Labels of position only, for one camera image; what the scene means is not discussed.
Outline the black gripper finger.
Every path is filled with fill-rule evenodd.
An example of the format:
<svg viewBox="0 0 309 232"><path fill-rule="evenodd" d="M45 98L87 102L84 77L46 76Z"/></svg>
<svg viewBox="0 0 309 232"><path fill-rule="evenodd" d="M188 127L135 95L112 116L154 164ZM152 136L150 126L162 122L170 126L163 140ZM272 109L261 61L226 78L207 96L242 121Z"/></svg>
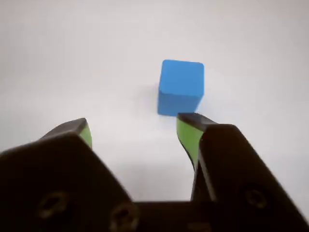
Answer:
<svg viewBox="0 0 309 232"><path fill-rule="evenodd" d="M132 232L136 205L94 153L85 118L0 154L3 232Z"/></svg>
<svg viewBox="0 0 309 232"><path fill-rule="evenodd" d="M257 152L232 124L177 115L177 136L210 202L214 232L306 232L309 224Z"/></svg>

